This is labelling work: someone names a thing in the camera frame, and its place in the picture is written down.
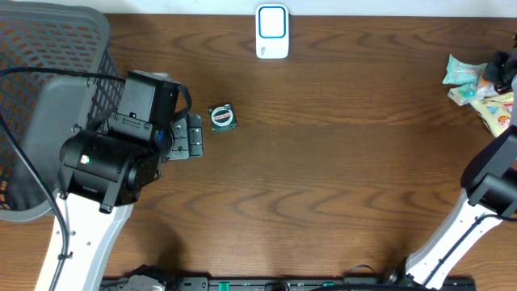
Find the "yellow wet wipes pack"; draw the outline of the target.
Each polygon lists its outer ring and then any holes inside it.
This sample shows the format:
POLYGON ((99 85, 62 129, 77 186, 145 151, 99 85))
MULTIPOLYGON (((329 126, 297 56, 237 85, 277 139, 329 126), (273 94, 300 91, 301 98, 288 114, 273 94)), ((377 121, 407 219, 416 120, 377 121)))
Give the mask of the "yellow wet wipes pack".
POLYGON ((491 134, 498 137, 511 125, 516 125, 516 117, 513 116, 514 100, 515 96, 511 91, 472 102, 471 106, 491 134))

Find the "small teal tissue pack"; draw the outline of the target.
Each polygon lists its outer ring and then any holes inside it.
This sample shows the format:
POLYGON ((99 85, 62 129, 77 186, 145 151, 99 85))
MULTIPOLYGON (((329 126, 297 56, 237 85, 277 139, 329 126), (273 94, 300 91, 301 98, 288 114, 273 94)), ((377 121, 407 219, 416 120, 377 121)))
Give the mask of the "small teal tissue pack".
POLYGON ((480 86, 476 83, 468 83, 449 90, 448 98, 457 105, 463 106, 489 97, 494 92, 493 86, 480 86))

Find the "teal wipes pouch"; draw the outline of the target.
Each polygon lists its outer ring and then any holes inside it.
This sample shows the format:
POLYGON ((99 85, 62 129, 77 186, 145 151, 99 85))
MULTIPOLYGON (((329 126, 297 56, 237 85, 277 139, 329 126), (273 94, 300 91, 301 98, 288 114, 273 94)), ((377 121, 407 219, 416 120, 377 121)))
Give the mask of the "teal wipes pouch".
POLYGON ((469 83, 478 83, 478 79, 487 67, 487 63, 470 65, 449 55, 446 74, 442 83, 444 85, 462 86, 469 83))

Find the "dark green round-label box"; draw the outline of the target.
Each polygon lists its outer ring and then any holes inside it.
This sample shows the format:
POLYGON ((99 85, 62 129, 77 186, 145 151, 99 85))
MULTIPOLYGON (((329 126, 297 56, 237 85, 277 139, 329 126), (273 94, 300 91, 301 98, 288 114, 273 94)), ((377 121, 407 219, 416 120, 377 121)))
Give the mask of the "dark green round-label box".
POLYGON ((222 133, 237 128, 237 118, 231 103, 210 108, 208 111, 214 133, 222 133))

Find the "orange small tissue pack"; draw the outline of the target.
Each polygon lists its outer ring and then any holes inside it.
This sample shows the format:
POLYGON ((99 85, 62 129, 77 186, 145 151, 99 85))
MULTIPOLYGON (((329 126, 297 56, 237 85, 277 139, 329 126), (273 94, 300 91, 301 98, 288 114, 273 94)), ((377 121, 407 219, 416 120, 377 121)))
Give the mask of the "orange small tissue pack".
POLYGON ((488 81, 481 76, 477 83, 477 95, 484 99, 486 97, 497 96, 498 92, 494 89, 494 84, 491 81, 488 81))

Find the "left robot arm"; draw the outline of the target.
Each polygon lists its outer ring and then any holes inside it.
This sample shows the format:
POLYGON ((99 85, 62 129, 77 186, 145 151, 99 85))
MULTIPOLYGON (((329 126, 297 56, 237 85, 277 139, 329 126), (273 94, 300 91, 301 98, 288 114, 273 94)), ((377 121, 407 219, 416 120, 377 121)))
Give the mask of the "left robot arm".
POLYGON ((57 214, 38 290, 97 290, 117 237, 143 187, 170 160, 203 154, 201 117, 141 119, 113 112, 108 131, 82 130, 61 148, 57 214))

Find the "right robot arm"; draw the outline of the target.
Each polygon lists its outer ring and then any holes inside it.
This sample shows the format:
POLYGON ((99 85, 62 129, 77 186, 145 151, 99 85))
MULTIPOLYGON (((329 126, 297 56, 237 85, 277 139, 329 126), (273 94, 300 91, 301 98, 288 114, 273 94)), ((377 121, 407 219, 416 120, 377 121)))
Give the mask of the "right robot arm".
POLYGON ((419 250, 384 279, 386 285, 439 290, 448 273, 484 234, 516 213, 516 110, 509 127, 477 154, 460 179, 452 212, 419 250))

